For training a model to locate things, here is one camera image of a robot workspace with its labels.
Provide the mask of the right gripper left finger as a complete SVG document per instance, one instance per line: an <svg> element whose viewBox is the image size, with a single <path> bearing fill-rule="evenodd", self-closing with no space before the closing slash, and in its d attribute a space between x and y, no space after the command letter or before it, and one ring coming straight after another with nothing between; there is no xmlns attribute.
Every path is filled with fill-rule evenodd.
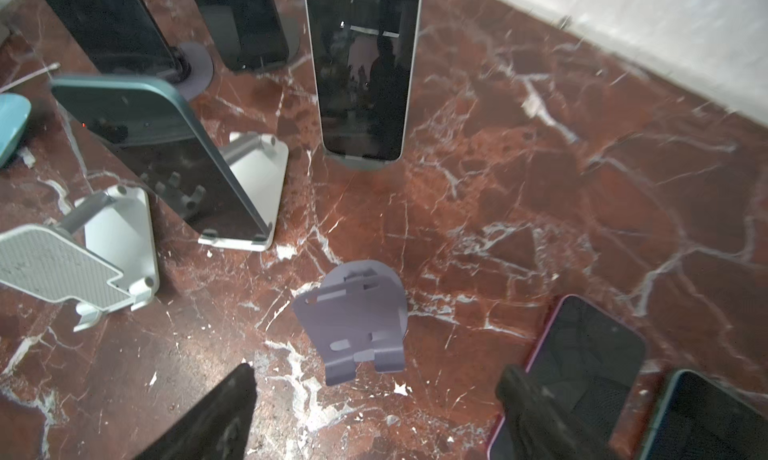
<svg viewBox="0 0 768 460"><path fill-rule="evenodd" d="M255 371L242 363L137 457L243 459L256 402Z"/></svg>

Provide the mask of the purple round phone stand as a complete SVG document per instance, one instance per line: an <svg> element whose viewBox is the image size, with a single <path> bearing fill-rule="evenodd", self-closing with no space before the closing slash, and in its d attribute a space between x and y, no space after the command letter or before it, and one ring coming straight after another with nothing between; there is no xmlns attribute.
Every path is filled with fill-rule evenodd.
<svg viewBox="0 0 768 460"><path fill-rule="evenodd" d="M356 378L371 362L378 373L405 369L406 291L389 266L360 260L333 269L318 288L298 294L292 310L325 366L325 384Z"/></svg>

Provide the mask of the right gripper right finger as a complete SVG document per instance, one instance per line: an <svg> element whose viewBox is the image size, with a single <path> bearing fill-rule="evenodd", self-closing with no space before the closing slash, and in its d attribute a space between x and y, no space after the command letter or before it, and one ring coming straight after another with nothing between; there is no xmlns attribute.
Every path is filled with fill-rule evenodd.
<svg viewBox="0 0 768 460"><path fill-rule="evenodd" d="M496 386L503 418L494 432L496 459L615 459L607 442L564 410L519 366L507 365Z"/></svg>

